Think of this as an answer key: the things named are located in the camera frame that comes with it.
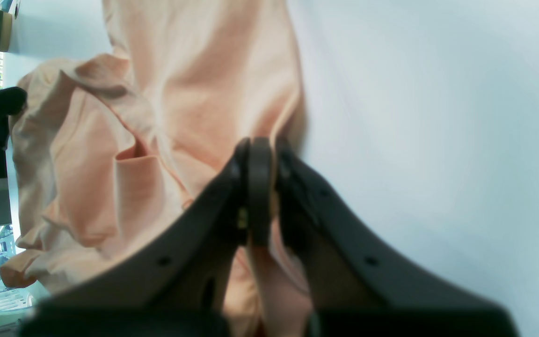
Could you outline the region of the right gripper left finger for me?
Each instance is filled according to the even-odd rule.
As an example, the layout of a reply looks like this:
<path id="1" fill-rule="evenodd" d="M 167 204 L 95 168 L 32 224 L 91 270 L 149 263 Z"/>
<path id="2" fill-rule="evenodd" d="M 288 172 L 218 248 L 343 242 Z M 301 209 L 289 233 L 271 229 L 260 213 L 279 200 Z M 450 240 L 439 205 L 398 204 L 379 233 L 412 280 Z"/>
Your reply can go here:
<path id="1" fill-rule="evenodd" d="M 221 311 L 233 256 L 265 246 L 272 148 L 238 143 L 224 169 L 165 232 L 128 260 L 44 301 L 20 337 L 228 337 Z"/>

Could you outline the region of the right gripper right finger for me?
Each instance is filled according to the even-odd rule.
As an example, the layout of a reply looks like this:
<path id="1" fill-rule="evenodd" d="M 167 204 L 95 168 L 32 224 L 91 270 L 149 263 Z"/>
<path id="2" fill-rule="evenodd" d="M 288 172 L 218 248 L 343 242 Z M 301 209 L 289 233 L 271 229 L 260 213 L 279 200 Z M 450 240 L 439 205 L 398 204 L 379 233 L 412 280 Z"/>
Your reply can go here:
<path id="1" fill-rule="evenodd" d="M 306 337 L 515 337 L 500 305 L 426 271 L 372 232 L 319 173 L 277 142 L 283 243 L 312 299 Z"/>

